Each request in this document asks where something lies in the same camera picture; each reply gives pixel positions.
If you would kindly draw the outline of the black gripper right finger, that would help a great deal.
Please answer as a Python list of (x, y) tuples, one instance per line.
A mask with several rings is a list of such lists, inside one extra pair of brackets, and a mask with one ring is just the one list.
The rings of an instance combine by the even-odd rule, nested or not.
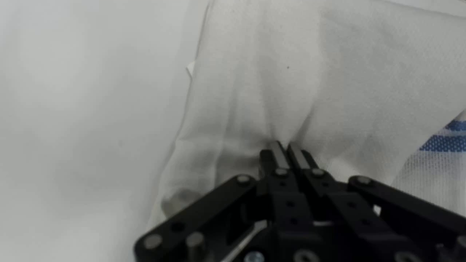
[(466, 218), (367, 176), (347, 184), (292, 143), (287, 156), (305, 192), (348, 234), (350, 262), (466, 262)]

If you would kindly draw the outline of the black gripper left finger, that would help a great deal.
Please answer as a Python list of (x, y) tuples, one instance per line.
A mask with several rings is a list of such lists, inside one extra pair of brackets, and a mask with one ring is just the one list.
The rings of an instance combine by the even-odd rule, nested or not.
[(260, 175), (238, 175), (134, 245), (136, 262), (316, 262), (306, 197), (281, 144), (260, 153)]

